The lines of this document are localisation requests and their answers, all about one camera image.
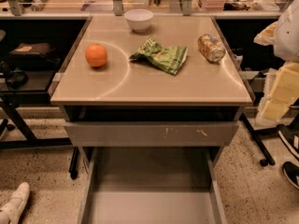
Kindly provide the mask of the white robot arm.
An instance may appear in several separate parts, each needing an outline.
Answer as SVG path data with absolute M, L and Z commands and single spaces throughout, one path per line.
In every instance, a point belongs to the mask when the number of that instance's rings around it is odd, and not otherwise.
M 259 105 L 264 119 L 279 120 L 299 98 L 299 0 L 293 0 L 279 19 L 254 37 L 259 45 L 272 45 L 284 64 L 275 79 L 265 86 Z

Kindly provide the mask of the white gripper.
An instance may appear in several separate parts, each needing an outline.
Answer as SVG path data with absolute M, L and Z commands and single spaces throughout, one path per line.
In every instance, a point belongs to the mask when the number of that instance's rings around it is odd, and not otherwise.
M 262 46 L 275 44 L 274 33 L 277 22 L 273 22 L 258 33 L 253 42 Z M 299 63 L 285 62 L 277 71 L 269 97 L 264 96 L 258 113 L 263 119 L 279 120 L 299 98 Z

